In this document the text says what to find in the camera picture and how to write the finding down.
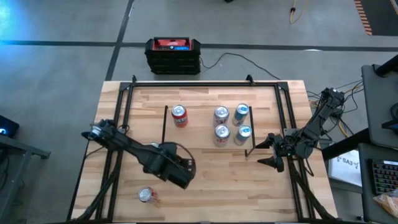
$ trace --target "gray floor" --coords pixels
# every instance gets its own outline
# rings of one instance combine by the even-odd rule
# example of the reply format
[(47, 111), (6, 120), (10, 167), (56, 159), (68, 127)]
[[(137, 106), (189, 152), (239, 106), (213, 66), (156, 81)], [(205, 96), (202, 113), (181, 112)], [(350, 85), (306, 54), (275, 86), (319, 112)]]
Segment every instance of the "gray floor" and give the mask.
[[(2, 1), (0, 40), (115, 42), (128, 0)], [(298, 8), (303, 1), (298, 1)], [(292, 2), (277, 0), (135, 0), (125, 42), (153, 36), (190, 36), (204, 44), (264, 44), (397, 47), (398, 37), (368, 36), (350, 0), (310, 0), (301, 20), (289, 25)], [(383, 63), (396, 52), (311, 52), (298, 50), (203, 49), (205, 65), (223, 52), (243, 54), (284, 80), (305, 80), (320, 92), (361, 79), (361, 66)], [(30, 223), (66, 219), (86, 141), (80, 133), (92, 122), (113, 47), (0, 45), (0, 114), (21, 124), (18, 139), (52, 152), (35, 158), (19, 193), (24, 202), (12, 219)], [(249, 62), (226, 56), (197, 76), (157, 76), (146, 64), (144, 49), (120, 51), (113, 80), (272, 80)], [(363, 93), (359, 109), (344, 115), (356, 132), (366, 128)], [(347, 110), (354, 108), (352, 101)], [(335, 141), (344, 137), (333, 130)], [(361, 215), (361, 197), (333, 189), (339, 217)]]

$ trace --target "red soda can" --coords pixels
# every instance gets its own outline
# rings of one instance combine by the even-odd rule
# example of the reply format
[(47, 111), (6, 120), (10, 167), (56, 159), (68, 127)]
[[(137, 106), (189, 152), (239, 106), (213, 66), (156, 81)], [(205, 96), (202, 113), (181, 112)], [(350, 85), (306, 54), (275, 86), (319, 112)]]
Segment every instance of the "red soda can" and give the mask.
[(187, 110), (182, 105), (173, 107), (172, 116), (177, 127), (183, 128), (188, 124)]
[(157, 193), (150, 187), (143, 187), (138, 193), (141, 202), (153, 203), (157, 200)]

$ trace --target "wooden tabletop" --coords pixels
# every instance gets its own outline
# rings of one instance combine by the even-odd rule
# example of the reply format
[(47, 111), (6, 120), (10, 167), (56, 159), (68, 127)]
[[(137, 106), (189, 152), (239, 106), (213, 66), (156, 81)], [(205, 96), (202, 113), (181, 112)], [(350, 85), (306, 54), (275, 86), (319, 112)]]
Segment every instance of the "wooden tabletop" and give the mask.
[[(305, 86), (303, 81), (288, 83), (297, 126), (301, 128), (312, 116)], [(113, 118), (119, 84), (120, 82), (104, 82), (96, 122)], [(281, 94), (289, 127), (283, 91)], [(120, 120), (123, 120), (125, 101), (126, 99)], [(275, 169), (256, 162), (272, 156), (271, 149), (255, 149), (249, 159), (245, 160), (241, 148), (211, 147), (209, 141), (202, 140), (208, 134), (207, 127), (212, 122), (211, 112), (215, 106), (224, 105), (233, 111), (238, 103), (252, 106), (256, 144), (263, 142), (268, 133), (281, 133), (275, 92), (271, 87), (134, 88), (129, 114), (130, 131), (127, 135), (143, 144), (161, 142), (165, 105), (184, 105), (190, 120), (184, 128), (184, 136), (175, 131), (172, 120), (168, 120), (165, 140), (180, 142), (190, 150), (197, 163), (197, 173), (188, 188), (183, 190), (169, 181), (163, 182), (154, 175), (143, 173), (137, 159), (124, 153), (114, 222), (297, 221), (288, 170), (278, 173)], [(90, 143), (87, 153), (99, 147), (95, 142)], [(177, 153), (188, 157), (180, 150)], [(105, 157), (106, 150), (103, 149), (86, 159), (72, 218), (81, 215), (98, 193)], [(311, 190), (328, 212), (337, 217), (321, 152), (314, 150), (308, 161), (315, 174), (314, 177), (308, 176)], [(139, 201), (137, 193), (145, 186), (152, 187), (158, 193), (156, 203)], [(307, 217), (301, 191), (300, 197)]]

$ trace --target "keyboard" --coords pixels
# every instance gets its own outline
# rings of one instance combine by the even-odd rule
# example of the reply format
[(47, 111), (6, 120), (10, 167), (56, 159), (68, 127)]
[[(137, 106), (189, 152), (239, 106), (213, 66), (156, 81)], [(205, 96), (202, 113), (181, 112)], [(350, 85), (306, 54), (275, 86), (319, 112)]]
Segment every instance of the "keyboard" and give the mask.
[(370, 159), (369, 165), (374, 194), (380, 195), (398, 188), (398, 162)]

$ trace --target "can lid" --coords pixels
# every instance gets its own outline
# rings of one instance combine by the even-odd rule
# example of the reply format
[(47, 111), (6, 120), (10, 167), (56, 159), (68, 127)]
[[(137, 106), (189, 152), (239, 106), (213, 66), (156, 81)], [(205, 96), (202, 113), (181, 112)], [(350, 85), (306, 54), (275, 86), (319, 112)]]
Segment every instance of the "can lid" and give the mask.
[(148, 188), (141, 189), (138, 193), (139, 200), (147, 202), (152, 197), (152, 191)]
[(219, 118), (226, 118), (229, 115), (229, 111), (225, 106), (218, 106), (215, 110), (215, 115)]
[(185, 113), (185, 108), (182, 105), (175, 105), (172, 113), (174, 116), (181, 116)]
[(240, 103), (236, 108), (236, 111), (240, 114), (247, 114), (249, 112), (249, 106), (245, 103)]
[(225, 138), (229, 135), (229, 129), (227, 126), (220, 124), (216, 127), (216, 134), (218, 137)]
[(239, 127), (239, 134), (243, 137), (250, 137), (251, 135), (251, 128), (248, 125), (242, 125)]

